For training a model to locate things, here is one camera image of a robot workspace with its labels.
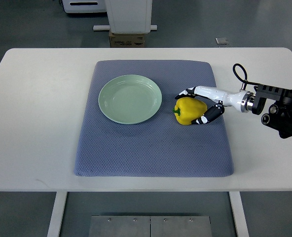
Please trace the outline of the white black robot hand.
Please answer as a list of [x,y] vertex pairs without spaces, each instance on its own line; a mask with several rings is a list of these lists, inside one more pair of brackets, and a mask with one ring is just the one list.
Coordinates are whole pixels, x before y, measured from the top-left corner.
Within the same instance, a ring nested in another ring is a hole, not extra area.
[[208,124],[224,113],[226,106],[233,106],[240,112],[247,111],[247,99],[251,96],[250,92],[241,90],[237,93],[221,91],[214,87],[196,86],[188,88],[178,94],[175,99],[191,97],[207,104],[207,111],[198,119],[193,120],[191,125]]

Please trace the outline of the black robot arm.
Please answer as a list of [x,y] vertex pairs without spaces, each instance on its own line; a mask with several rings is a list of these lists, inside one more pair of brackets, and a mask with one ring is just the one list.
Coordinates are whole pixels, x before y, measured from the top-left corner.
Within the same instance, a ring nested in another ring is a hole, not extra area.
[[268,112],[262,115],[261,123],[277,130],[283,139],[292,137],[292,89],[250,82],[245,68],[238,63],[233,65],[233,73],[242,82],[240,91],[245,93],[241,110],[260,115],[266,100],[274,101]]

